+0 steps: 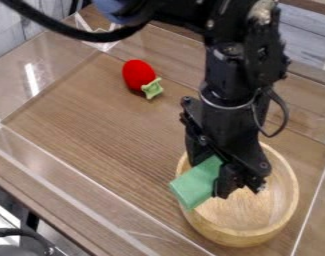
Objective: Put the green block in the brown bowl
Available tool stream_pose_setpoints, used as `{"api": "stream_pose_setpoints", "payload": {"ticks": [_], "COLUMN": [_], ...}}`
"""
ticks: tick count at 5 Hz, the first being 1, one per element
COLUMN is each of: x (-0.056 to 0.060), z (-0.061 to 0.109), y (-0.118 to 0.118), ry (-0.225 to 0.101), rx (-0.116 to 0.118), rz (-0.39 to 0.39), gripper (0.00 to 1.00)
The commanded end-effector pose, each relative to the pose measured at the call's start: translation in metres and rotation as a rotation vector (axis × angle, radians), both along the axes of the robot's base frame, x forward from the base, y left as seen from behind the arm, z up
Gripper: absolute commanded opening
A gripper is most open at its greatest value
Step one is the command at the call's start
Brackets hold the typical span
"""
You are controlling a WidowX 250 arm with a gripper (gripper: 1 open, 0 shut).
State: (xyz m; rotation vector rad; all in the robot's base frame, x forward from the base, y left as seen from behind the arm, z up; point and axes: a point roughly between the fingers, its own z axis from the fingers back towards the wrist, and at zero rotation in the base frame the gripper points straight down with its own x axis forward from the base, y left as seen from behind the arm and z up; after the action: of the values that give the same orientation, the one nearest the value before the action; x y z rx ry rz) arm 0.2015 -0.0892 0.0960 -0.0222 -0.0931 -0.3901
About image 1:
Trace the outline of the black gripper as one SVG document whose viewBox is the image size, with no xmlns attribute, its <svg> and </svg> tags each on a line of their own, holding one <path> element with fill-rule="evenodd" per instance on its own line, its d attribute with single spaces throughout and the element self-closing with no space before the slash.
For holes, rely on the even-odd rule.
<svg viewBox="0 0 325 256">
<path fill-rule="evenodd" d="M 267 185 L 272 165 L 259 141 L 271 99 L 261 90 L 240 105 L 221 101 L 202 91 L 200 98 L 181 99 L 186 153 L 192 166 L 216 155 L 224 165 L 213 182 L 213 197 L 228 199 L 248 187 L 259 194 Z"/>
</svg>

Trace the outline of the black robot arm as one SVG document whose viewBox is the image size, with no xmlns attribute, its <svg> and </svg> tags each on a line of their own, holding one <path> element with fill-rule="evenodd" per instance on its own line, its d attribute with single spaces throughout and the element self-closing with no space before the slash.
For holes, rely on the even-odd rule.
<svg viewBox="0 0 325 256">
<path fill-rule="evenodd" d="M 94 0 L 113 22 L 160 21 L 202 36 L 206 59 L 198 96 L 181 100 L 186 152 L 193 166 L 217 156 L 210 193 L 222 199 L 240 188 L 260 192 L 272 173 L 259 137 L 272 103 L 288 112 L 275 91 L 291 59 L 280 33 L 277 0 Z"/>
</svg>

